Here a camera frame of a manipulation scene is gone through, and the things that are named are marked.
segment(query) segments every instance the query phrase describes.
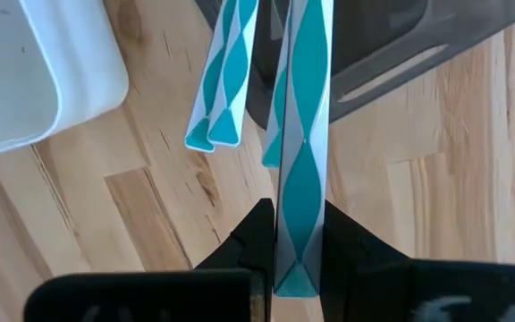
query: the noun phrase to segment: paper straw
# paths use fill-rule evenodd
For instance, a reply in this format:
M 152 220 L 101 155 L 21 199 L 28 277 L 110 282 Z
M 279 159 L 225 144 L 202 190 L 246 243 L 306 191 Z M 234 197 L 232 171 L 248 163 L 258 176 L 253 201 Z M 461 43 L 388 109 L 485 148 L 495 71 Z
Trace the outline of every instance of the paper straw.
M 275 75 L 274 96 L 269 108 L 269 118 L 266 129 L 266 148 L 262 158 L 262 164 L 267 167 L 279 167 L 282 158 L 282 124 L 285 110 L 285 89 L 287 87 L 287 59 L 289 56 L 289 27 L 291 10 L 287 11 L 285 30 L 283 31 L 282 50 L 277 63 Z
M 187 148 L 203 152 L 213 152 L 214 145 L 207 140 L 209 118 L 214 106 L 215 93 L 218 88 L 220 72 L 224 64 L 226 40 L 232 26 L 235 0 L 223 0 L 214 27 L 214 36 L 207 55 L 206 66 L 194 101 L 194 109 L 190 117 L 190 124 L 186 131 L 184 144 Z
M 207 137 L 214 144 L 240 145 L 257 15 L 258 0 L 237 0 L 210 114 Z
M 274 291 L 319 293 L 325 217 L 333 0 L 293 0 Z

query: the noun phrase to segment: wooden floor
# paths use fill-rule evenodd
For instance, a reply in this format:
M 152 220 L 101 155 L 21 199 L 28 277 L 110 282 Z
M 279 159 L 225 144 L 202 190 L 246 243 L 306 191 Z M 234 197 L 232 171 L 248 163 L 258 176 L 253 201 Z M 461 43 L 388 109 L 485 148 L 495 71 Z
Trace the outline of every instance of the wooden floor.
M 194 1 L 109 0 L 131 77 L 121 108 L 0 155 L 0 322 L 72 272 L 196 266 L 276 174 L 264 132 L 182 144 L 210 30 Z M 515 262 L 515 26 L 331 127 L 328 198 L 411 256 Z M 276 321 L 320 321 L 278 301 Z

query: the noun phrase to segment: wood grain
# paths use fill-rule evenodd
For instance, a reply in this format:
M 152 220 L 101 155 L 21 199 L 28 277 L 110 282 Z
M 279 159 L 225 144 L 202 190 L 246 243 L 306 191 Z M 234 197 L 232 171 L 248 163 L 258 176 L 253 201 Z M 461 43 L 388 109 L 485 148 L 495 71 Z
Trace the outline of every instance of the wood grain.
M 276 171 L 248 117 L 240 148 L 183 135 L 211 37 L 194 1 L 105 1 L 129 71 L 122 106 L 0 155 L 0 321 L 73 272 L 188 269 Z M 405 253 L 515 262 L 515 25 L 330 129 L 327 198 Z M 277 321 L 319 301 L 274 299 Z

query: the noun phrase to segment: white bin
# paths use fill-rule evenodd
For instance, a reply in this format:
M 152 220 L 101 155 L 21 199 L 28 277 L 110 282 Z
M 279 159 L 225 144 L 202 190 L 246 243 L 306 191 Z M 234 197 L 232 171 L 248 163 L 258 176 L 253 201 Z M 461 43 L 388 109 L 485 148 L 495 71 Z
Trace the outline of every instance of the white bin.
M 115 108 L 127 91 L 101 0 L 0 0 L 0 152 Z

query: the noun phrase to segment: white plastic container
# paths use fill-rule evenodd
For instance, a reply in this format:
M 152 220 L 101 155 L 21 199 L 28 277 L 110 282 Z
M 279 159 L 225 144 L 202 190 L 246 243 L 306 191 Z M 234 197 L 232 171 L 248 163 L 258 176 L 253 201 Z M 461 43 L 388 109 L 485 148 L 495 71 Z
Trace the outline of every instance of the white plastic container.
M 100 0 L 0 0 L 0 152 L 119 106 L 128 75 Z

